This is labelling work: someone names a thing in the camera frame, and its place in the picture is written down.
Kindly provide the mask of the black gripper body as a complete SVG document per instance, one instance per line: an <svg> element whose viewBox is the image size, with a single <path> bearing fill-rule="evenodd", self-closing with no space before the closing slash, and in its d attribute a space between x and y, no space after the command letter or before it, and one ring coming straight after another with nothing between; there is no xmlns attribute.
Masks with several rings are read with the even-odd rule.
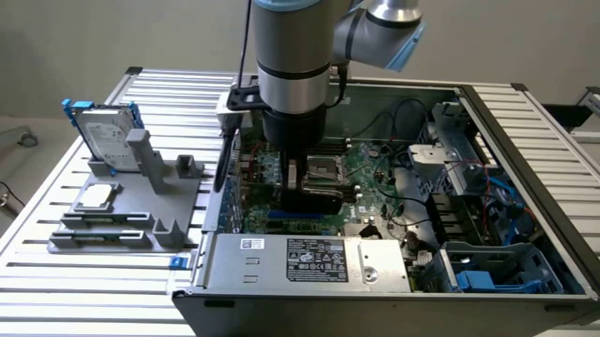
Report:
<svg viewBox="0 0 600 337"><path fill-rule="evenodd" d="M262 125L266 140L282 152L286 160L306 163L307 150L320 141L324 134L326 109L316 107L300 114L276 110L262 111Z"/></svg>

